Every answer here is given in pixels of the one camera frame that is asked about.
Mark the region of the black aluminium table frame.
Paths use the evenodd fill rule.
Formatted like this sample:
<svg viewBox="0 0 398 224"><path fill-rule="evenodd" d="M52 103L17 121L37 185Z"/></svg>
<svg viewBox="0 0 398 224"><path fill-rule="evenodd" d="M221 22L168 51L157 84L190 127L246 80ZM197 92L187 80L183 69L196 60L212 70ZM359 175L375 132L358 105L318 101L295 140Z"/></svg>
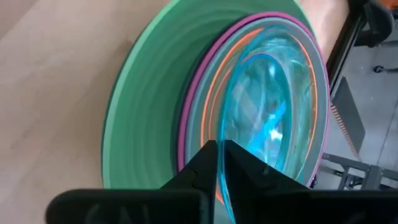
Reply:
<svg viewBox="0 0 398 224"><path fill-rule="evenodd" d="M326 63L330 84L330 95L337 87L345 60L354 46L362 26L366 22L364 5L369 0L348 0L348 15L343 27L338 33L338 38Z"/></svg>

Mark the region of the grey metal frame stand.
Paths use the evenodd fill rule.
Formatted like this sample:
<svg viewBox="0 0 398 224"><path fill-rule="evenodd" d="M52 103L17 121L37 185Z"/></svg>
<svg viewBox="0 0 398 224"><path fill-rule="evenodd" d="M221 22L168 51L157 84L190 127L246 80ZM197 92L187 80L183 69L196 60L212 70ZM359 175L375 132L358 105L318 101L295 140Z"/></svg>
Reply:
<svg viewBox="0 0 398 224"><path fill-rule="evenodd" d="M389 179L398 182L398 171L383 169L379 166L369 165L363 162L354 161L344 157L324 153L322 159L335 164L339 164L343 170L327 168L326 171L341 178L338 190L354 190L360 186L361 190L389 190L392 186L382 183L382 179ZM364 172L364 177L350 174L350 169Z"/></svg>

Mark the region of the black rolling chair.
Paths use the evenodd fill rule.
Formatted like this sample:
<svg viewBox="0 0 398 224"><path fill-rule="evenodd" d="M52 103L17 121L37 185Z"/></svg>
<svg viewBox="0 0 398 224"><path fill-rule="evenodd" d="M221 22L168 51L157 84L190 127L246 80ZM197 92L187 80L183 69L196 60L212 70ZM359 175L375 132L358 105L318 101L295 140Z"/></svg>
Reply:
<svg viewBox="0 0 398 224"><path fill-rule="evenodd" d="M387 41L393 33L398 19L398 8L389 9L378 0L348 0L351 12L357 13L354 20L352 47L398 47L398 39Z"/></svg>

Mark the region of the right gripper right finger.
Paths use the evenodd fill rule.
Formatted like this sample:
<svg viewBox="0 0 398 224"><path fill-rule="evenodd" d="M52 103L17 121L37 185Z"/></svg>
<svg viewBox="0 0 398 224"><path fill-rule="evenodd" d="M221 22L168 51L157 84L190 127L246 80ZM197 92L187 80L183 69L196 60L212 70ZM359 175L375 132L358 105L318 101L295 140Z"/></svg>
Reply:
<svg viewBox="0 0 398 224"><path fill-rule="evenodd" d="M236 224L398 224L398 190L310 190L225 140Z"/></svg>

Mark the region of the light green plastic plate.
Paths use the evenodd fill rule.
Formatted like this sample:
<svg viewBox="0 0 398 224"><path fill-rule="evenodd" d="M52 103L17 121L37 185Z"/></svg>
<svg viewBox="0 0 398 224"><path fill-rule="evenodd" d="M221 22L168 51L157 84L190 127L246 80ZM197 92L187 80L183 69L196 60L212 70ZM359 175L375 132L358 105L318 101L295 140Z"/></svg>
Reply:
<svg viewBox="0 0 398 224"><path fill-rule="evenodd" d="M102 145L108 189L158 189L177 172L182 101L207 47L232 23L279 11L307 24L296 0L171 0L134 43L109 101Z"/></svg>

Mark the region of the blue transparent plastic plate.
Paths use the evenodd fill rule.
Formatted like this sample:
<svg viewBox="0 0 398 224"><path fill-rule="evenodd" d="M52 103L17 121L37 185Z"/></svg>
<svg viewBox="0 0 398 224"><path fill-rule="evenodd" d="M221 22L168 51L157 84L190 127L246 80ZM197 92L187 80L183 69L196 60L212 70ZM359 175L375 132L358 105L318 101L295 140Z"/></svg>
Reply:
<svg viewBox="0 0 398 224"><path fill-rule="evenodd" d="M310 34L296 25L244 30L219 67L227 83L218 139L303 185L318 118L312 49Z"/></svg>

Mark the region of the grey panel with orange stripes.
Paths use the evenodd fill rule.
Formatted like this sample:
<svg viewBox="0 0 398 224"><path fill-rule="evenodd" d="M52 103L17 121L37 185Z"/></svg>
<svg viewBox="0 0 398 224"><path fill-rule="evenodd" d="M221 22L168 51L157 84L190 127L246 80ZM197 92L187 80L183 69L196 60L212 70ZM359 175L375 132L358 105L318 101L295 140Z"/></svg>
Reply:
<svg viewBox="0 0 398 224"><path fill-rule="evenodd" d="M354 102L348 81L342 77L331 99L331 111L348 146L359 160L359 152L366 134L358 108Z"/></svg>

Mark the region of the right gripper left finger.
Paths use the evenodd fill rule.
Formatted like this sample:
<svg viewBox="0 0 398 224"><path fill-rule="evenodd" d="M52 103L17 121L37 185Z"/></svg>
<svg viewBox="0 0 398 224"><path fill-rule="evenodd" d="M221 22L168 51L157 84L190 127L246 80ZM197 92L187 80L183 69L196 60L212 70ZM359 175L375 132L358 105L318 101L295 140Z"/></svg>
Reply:
<svg viewBox="0 0 398 224"><path fill-rule="evenodd" d="M208 141L159 189L75 189L56 196L46 224L213 224L217 143Z"/></svg>

